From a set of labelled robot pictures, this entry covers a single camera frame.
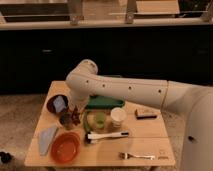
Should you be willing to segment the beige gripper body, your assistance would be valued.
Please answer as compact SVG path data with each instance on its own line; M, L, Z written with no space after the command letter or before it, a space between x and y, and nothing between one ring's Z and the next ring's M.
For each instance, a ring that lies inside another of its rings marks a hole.
M68 106L71 111L77 108L82 111L88 104L88 96L76 91L70 91L68 94Z

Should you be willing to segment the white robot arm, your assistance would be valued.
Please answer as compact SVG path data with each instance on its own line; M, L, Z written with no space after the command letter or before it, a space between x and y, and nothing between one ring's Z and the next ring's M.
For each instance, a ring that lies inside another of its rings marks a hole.
M84 108L92 94L182 114L186 118L179 171L213 171L213 86L100 76L82 60L66 77L69 106Z

